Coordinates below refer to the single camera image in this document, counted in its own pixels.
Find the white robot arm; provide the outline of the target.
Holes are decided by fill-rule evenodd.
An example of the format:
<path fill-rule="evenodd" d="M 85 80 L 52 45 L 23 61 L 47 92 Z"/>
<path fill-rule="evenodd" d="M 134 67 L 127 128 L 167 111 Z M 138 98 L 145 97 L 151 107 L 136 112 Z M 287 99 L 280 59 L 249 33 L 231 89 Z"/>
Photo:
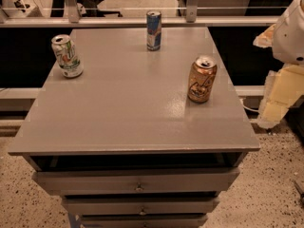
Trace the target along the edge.
<path fill-rule="evenodd" d="M 257 125 L 273 128 L 304 95 L 304 0 L 294 0 L 253 45 L 271 48 L 273 57 L 283 63 L 278 72 L 268 73 L 258 109 Z"/>

